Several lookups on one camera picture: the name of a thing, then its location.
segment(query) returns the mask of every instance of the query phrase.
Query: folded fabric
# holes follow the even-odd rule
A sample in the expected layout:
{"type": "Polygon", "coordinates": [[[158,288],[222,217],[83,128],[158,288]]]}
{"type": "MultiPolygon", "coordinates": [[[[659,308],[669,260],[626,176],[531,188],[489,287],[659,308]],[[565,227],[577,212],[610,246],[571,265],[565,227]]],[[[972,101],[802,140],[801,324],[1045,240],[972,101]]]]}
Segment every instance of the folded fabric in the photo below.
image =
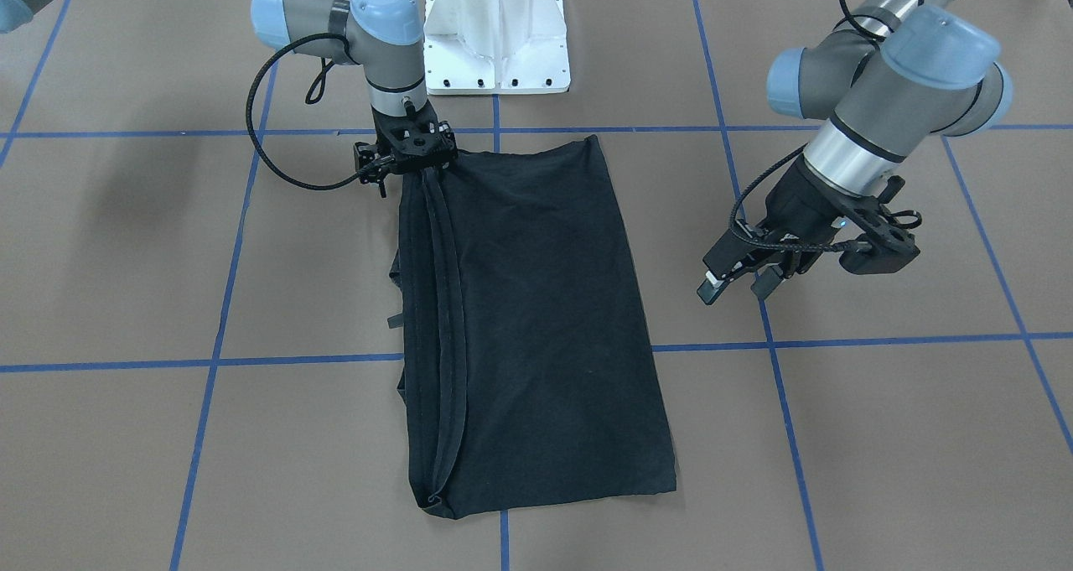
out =
{"type": "Polygon", "coordinates": [[[626,230],[594,136],[403,178],[410,484],[447,518],[675,489],[626,230]]]}

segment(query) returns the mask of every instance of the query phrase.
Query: light blue joint cap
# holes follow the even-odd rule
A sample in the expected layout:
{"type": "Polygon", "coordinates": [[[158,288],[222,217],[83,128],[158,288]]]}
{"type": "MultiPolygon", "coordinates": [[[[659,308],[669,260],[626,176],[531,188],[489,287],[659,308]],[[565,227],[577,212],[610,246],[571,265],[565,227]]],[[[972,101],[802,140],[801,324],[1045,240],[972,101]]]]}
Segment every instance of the light blue joint cap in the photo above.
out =
{"type": "Polygon", "coordinates": [[[767,105],[789,117],[805,117],[802,113],[802,55],[805,47],[787,48],[767,70],[767,105]]]}
{"type": "Polygon", "coordinates": [[[417,0],[350,0],[354,21],[384,43],[407,46],[423,32],[417,0]]]}
{"type": "Polygon", "coordinates": [[[283,0],[253,0],[250,2],[250,21],[261,43],[271,48],[283,48],[291,43],[283,14],[283,0]]]}
{"type": "Polygon", "coordinates": [[[998,123],[1005,116],[1005,113],[1010,112],[1010,105],[1013,104],[1013,79],[1010,78],[1010,73],[1005,71],[1002,63],[995,62],[995,65],[999,68],[999,74],[1002,75],[1002,94],[999,98],[999,105],[995,108],[994,115],[985,121],[984,125],[980,126],[980,129],[970,132],[982,132],[987,131],[993,125],[998,123]]]}
{"type": "Polygon", "coordinates": [[[8,33],[13,29],[28,24],[32,20],[33,12],[23,0],[0,0],[0,33],[8,33]]]}
{"type": "Polygon", "coordinates": [[[999,41],[955,14],[921,5],[884,41],[887,65],[913,83],[958,90],[976,85],[1001,50],[999,41]]]}

